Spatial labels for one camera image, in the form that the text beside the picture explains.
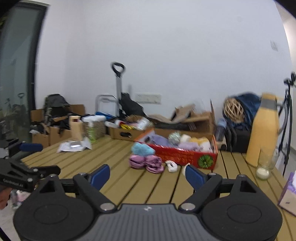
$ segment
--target candle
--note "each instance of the candle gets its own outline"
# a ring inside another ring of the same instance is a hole
[[[261,179],[267,179],[270,175],[270,171],[268,169],[265,169],[263,167],[258,167],[256,170],[257,177]]]

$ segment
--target red box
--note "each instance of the red box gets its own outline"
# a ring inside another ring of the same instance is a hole
[[[217,156],[218,156],[218,149],[217,149],[217,144],[215,137],[212,134],[205,134],[205,133],[197,133],[197,132],[191,132],[191,131],[179,131],[181,135],[186,134],[191,137],[196,137],[196,138],[201,138],[201,137],[206,137],[210,141],[212,145],[212,150],[214,153],[208,152],[196,152],[196,151],[188,151],[188,150],[182,150],[178,148],[171,148],[171,147],[163,147],[163,146],[158,146],[155,144],[149,144],[150,136],[157,134],[163,137],[168,137],[169,134],[172,132],[175,132],[175,130],[166,130],[166,129],[149,129],[145,133],[141,134],[138,138],[136,138],[134,141],[135,142],[140,142],[140,143],[146,143],[150,147],[152,147],[155,150],[155,155],[159,156],[163,162],[171,160],[174,161],[175,163],[184,166],[187,163],[190,163],[191,165],[194,165],[197,168],[203,168],[203,169],[209,169],[213,170],[216,161],[217,161]],[[199,161],[203,160],[213,160],[213,164],[208,167],[201,167],[199,166]]]

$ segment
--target wall socket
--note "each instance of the wall socket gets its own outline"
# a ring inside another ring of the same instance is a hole
[[[161,104],[161,95],[139,93],[136,94],[136,102],[146,104]]]

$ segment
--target blue clamp pad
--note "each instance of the blue clamp pad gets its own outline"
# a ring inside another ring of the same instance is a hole
[[[186,167],[185,177],[195,191],[198,190],[202,185],[204,185],[208,180],[207,175],[198,170],[193,165],[188,165]]]
[[[97,190],[101,190],[109,178],[110,168],[107,164],[104,164],[89,174],[89,183]]]
[[[43,150],[43,146],[37,143],[22,143],[19,149],[25,152],[39,152]]]

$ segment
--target yellow yarn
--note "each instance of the yellow yarn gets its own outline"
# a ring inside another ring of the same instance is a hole
[[[193,137],[189,140],[189,142],[196,142],[198,145],[201,145],[204,142],[209,142],[209,140],[206,137],[202,137],[202,138]]]

